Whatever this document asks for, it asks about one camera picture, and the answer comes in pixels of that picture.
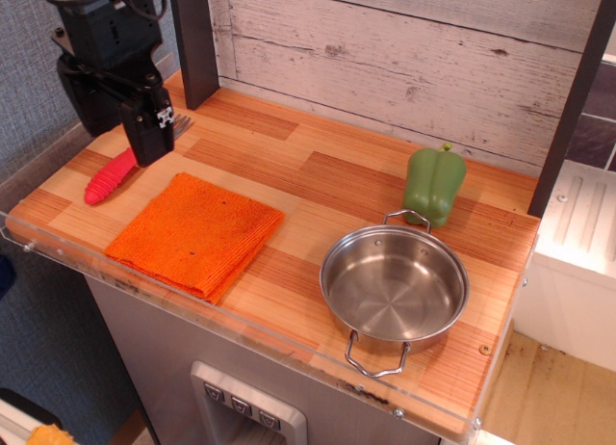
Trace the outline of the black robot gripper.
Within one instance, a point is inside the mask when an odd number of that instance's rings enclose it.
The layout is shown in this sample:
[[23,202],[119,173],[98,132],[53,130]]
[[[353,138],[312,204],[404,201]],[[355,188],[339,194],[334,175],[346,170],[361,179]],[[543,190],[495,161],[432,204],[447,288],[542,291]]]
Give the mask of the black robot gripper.
[[50,3],[63,24],[54,33],[62,49],[57,71],[86,131],[96,138],[118,126],[121,117],[139,167],[170,153],[174,111],[152,60],[163,43],[159,20],[167,0]]

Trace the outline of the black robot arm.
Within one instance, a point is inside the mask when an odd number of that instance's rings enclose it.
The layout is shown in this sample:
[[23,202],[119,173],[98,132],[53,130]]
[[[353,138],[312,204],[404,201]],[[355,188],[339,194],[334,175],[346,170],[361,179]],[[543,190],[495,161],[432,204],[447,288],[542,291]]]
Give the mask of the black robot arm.
[[174,148],[174,111],[153,62],[167,0],[46,0],[62,25],[57,71],[78,118],[98,137],[123,126],[138,166]]

